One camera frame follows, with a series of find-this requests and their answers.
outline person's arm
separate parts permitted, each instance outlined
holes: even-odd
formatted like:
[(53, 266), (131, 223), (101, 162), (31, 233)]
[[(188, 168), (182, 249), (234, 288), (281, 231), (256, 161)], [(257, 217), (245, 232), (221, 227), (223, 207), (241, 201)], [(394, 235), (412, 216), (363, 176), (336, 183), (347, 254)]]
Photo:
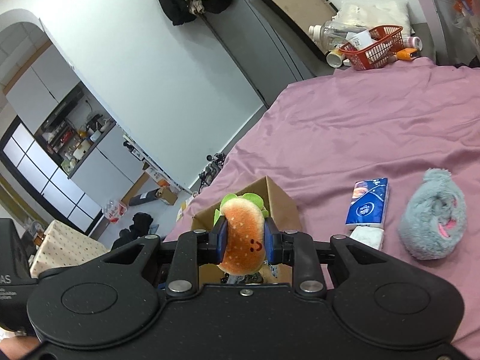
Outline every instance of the person's arm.
[(36, 337), (18, 335), (0, 341), (0, 360), (19, 360), (34, 350), (40, 341)]

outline kitchen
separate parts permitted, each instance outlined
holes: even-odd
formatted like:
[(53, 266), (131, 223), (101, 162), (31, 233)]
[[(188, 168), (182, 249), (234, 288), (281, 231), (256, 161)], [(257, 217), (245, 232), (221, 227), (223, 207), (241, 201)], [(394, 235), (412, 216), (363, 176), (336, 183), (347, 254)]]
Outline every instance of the kitchen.
[(1, 160), (54, 218), (89, 234), (101, 208), (139, 184), (148, 159), (51, 42), (36, 54), (3, 89), (18, 117)]

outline gray plush toy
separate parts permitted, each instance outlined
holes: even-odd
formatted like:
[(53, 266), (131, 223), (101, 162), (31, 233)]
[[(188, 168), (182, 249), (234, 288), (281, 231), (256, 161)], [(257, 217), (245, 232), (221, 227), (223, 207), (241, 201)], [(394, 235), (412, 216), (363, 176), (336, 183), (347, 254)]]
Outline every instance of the gray plush toy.
[(400, 238), (419, 260), (448, 256), (467, 227), (467, 206), (460, 188), (445, 169), (429, 169), (400, 222)]

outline white dotted cloth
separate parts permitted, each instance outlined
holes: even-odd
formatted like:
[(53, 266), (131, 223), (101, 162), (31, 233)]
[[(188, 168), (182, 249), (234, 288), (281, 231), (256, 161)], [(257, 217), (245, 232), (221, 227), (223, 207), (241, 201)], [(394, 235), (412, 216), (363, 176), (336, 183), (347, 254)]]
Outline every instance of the white dotted cloth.
[(100, 242), (54, 220), (45, 231), (45, 239), (37, 250), (30, 275), (37, 278), (50, 268), (78, 266), (108, 251)]

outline basket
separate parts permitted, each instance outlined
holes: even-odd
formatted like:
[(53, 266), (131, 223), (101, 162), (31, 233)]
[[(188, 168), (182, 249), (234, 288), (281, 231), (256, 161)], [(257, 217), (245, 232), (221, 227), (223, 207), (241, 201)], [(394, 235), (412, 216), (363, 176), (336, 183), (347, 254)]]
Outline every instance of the basket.
[(383, 68), (389, 57), (405, 48), (402, 30), (403, 27), (393, 25), (375, 27), (370, 30), (370, 35), (377, 42), (360, 51), (350, 43), (345, 43), (339, 52), (350, 60), (357, 71)]

